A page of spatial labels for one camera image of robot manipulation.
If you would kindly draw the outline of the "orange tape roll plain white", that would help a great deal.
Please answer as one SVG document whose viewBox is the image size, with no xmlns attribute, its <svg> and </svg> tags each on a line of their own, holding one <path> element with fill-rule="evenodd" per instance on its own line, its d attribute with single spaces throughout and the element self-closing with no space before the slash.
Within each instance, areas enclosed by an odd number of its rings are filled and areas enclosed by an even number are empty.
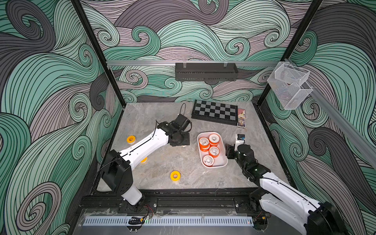
<svg viewBox="0 0 376 235">
<path fill-rule="evenodd" d="M 209 148 L 209 155 L 211 155 L 213 158 L 217 158 L 220 154 L 220 150 L 217 146 L 212 146 Z"/>
</svg>

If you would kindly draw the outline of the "orange tape roll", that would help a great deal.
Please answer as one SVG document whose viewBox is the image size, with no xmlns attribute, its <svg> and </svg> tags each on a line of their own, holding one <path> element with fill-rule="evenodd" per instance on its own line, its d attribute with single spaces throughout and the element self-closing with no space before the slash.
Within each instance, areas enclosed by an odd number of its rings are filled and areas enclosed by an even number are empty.
<svg viewBox="0 0 376 235">
<path fill-rule="evenodd" d="M 136 137 L 133 136 L 133 135 L 129 136 L 129 137 L 127 137 L 126 141 L 127 141 L 128 144 L 133 145 L 136 141 Z"/>
<path fill-rule="evenodd" d="M 200 150 L 203 152 L 207 152 L 210 148 L 210 141 L 206 137 L 201 137 L 198 141 Z"/>
<path fill-rule="evenodd" d="M 221 141 L 220 136 L 217 134 L 210 134 L 208 139 L 210 146 L 218 146 Z"/>
<path fill-rule="evenodd" d="M 203 157 L 202 162 L 207 167 L 212 167 L 214 165 L 214 158 L 211 155 L 206 155 Z"/>
</svg>

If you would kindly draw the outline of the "orange tape roll front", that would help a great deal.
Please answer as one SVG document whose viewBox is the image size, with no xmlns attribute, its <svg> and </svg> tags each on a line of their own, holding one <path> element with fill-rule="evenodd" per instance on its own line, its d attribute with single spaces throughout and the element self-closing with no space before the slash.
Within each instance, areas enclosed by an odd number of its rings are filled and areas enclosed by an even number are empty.
<svg viewBox="0 0 376 235">
<path fill-rule="evenodd" d="M 210 148 L 210 141 L 206 137 L 201 137 L 198 141 L 200 150 L 203 152 L 207 152 Z"/>
</svg>

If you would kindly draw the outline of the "yellow tape roll front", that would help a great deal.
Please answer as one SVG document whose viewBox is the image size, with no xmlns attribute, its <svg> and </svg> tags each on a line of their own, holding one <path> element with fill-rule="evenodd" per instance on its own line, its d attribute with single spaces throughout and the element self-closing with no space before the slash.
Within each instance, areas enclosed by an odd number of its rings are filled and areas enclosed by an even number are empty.
<svg viewBox="0 0 376 235">
<path fill-rule="evenodd" d="M 173 171 L 170 174 L 170 179 L 173 182 L 178 182 L 181 179 L 181 173 L 179 171 Z"/>
</svg>

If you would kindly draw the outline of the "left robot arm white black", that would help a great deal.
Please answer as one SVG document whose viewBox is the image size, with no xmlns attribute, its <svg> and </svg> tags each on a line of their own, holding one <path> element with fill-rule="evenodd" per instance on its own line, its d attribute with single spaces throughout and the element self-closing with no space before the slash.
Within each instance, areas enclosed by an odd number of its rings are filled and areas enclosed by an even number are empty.
<svg viewBox="0 0 376 235">
<path fill-rule="evenodd" d="M 178 117 L 171 122 L 156 122 L 154 130 L 142 140 L 119 152 L 111 150 L 99 170 L 100 178 L 116 196 L 132 206 L 140 205 L 143 194 L 133 184 L 132 171 L 150 154 L 169 144 L 189 144 L 192 122 Z"/>
</svg>

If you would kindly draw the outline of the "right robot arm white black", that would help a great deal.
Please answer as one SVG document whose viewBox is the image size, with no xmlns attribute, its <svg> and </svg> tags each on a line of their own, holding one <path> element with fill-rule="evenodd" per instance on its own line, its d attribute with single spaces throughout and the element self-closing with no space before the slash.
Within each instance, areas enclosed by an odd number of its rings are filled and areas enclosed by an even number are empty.
<svg viewBox="0 0 376 235">
<path fill-rule="evenodd" d="M 321 203 L 288 185 L 260 164 L 250 145 L 226 145 L 226 157 L 234 159 L 248 181 L 258 189 L 250 194 L 257 211 L 275 215 L 302 235 L 346 235 L 345 223 L 330 202 Z"/>
</svg>

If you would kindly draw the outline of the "white storage tray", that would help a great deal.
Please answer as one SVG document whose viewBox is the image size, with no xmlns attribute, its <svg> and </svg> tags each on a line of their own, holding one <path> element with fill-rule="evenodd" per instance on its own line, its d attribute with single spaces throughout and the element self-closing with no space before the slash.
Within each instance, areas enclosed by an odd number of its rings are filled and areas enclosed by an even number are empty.
<svg viewBox="0 0 376 235">
<path fill-rule="evenodd" d="M 208 151 L 207 151 L 207 152 L 203 152 L 203 151 L 201 151 L 201 150 L 200 150 L 200 147 L 198 146 L 198 148 L 199 148 L 199 156 L 200 156 L 201 163 L 202 163 L 202 165 L 203 165 L 204 167 L 206 167 L 206 168 L 219 168 L 219 167 L 225 167 L 225 166 L 227 165 L 227 163 L 228 163 L 228 159 L 227 159 L 227 157 L 226 157 L 226 149 L 225 149 L 225 145 L 224 145 L 223 140 L 222 140 L 222 137 L 221 137 L 221 135 L 220 135 L 219 133 L 217 133 L 217 132 L 203 132 L 203 133 L 200 133 L 200 134 L 198 135 L 198 137 L 197 137 L 197 143 L 198 143 L 198 141 L 199 141 L 199 139 L 200 139 L 201 137 L 206 137 L 206 138 L 208 138 L 210 134 L 217 134 L 217 135 L 220 136 L 221 141 L 220 141 L 219 145 L 217 146 L 217 147 L 219 148 L 219 150 L 220 150 L 220 154 L 219 154 L 219 156 L 218 156 L 217 158 L 214 158 L 214 165 L 213 165 L 212 167 L 207 167 L 207 166 L 205 166 L 205 165 L 203 164 L 202 159 L 203 159 L 204 156 L 209 155 L 209 152 L 208 152 Z"/>
</svg>

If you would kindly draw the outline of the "small colourful card box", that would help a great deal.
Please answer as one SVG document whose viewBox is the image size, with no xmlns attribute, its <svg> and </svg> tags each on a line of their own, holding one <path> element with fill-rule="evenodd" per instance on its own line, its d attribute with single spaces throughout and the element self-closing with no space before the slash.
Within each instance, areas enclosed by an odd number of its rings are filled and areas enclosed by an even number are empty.
<svg viewBox="0 0 376 235">
<path fill-rule="evenodd" d="M 237 127 L 245 128 L 246 127 L 246 111 L 244 109 L 238 109 L 238 123 Z"/>
</svg>

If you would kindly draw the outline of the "black grey chessboard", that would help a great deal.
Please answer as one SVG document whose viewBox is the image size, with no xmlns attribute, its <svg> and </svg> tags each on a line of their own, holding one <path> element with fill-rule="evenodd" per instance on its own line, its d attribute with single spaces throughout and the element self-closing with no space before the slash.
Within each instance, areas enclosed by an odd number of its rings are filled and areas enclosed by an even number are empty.
<svg viewBox="0 0 376 235">
<path fill-rule="evenodd" d="M 238 107 L 231 104 L 196 100 L 193 106 L 192 119 L 237 126 Z"/>
</svg>

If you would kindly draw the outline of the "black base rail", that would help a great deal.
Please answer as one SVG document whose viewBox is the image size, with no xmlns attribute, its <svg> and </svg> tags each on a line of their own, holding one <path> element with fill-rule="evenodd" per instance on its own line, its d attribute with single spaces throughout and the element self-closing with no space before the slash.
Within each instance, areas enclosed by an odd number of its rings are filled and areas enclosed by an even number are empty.
<svg viewBox="0 0 376 235">
<path fill-rule="evenodd" d="M 114 209 L 120 213 L 167 213 L 172 210 L 225 210 L 254 214 L 261 211 L 259 199 L 267 191 L 260 188 L 216 188 L 182 190 L 141 190 L 135 206 L 111 192 L 95 192 L 81 199 L 79 209 Z"/>
</svg>

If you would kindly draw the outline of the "black wall shelf basket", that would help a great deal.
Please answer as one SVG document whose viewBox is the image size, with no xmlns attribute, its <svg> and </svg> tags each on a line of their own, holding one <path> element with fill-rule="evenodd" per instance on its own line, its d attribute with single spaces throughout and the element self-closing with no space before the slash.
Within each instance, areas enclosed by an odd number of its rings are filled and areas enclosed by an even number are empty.
<svg viewBox="0 0 376 235">
<path fill-rule="evenodd" d="M 177 81 L 236 81 L 239 71 L 234 63 L 221 64 L 175 64 Z"/>
</svg>

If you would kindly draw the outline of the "clear acrylic wall box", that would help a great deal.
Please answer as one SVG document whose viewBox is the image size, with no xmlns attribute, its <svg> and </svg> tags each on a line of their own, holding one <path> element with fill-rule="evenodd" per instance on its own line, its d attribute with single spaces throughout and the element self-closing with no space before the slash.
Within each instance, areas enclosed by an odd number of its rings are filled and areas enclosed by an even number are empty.
<svg viewBox="0 0 376 235">
<path fill-rule="evenodd" d="M 310 71 L 279 62 L 267 82 L 285 110 L 295 110 L 312 92 Z"/>
</svg>

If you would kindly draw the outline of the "aluminium rail back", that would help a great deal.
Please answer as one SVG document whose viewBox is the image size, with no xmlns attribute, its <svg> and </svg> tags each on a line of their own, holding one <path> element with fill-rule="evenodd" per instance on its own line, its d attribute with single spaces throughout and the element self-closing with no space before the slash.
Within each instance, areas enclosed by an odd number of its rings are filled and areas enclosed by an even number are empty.
<svg viewBox="0 0 376 235">
<path fill-rule="evenodd" d="M 107 66 L 174 66 L 186 64 L 221 64 L 234 63 L 239 67 L 275 67 L 279 61 L 186 61 L 186 60 L 107 60 Z"/>
</svg>

